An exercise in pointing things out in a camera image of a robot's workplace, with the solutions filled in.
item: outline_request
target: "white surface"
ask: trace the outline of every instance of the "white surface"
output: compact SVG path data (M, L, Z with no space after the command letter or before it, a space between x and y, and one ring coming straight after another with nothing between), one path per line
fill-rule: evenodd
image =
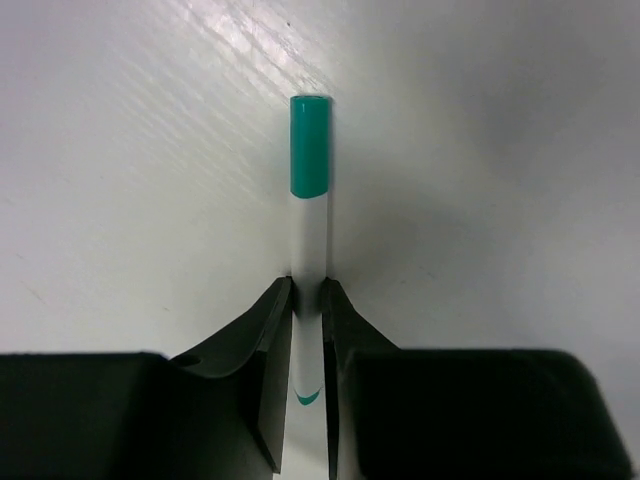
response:
M638 458L639 24L636 0L3 2L0 348L175 354L243 311L288 270L287 98L327 92L361 313L400 345L574 352ZM302 478L322 445L288 422Z
M327 277L328 198L326 193L305 199L289 196L291 278L296 286L291 378L296 394L304 398L324 384L320 287Z

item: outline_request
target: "marker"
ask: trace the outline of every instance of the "marker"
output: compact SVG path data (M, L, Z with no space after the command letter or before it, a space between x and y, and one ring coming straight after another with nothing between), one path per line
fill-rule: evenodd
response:
M320 286L327 276L327 203L331 152L331 99L291 98L291 276L293 387L303 405L322 389Z

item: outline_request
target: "green band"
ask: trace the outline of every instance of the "green band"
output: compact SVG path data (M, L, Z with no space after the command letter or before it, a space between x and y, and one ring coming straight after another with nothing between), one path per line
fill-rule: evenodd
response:
M329 191L331 99L291 98L291 193L318 197Z
M320 390L318 390L313 395L309 395L308 397L301 397L296 393L296 397L298 397L298 401L305 407L307 405L311 405L315 401L315 399L318 398L319 396L320 396Z

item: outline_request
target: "green marker cap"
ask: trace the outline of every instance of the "green marker cap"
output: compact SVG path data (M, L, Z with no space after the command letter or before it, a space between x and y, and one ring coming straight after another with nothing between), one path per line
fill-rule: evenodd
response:
M329 191L331 98L291 98L291 193L314 198Z

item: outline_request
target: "teal cap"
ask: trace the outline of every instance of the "teal cap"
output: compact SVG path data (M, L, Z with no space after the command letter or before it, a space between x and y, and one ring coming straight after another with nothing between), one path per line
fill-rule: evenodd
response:
M329 191L331 98L291 98L291 193L314 198Z

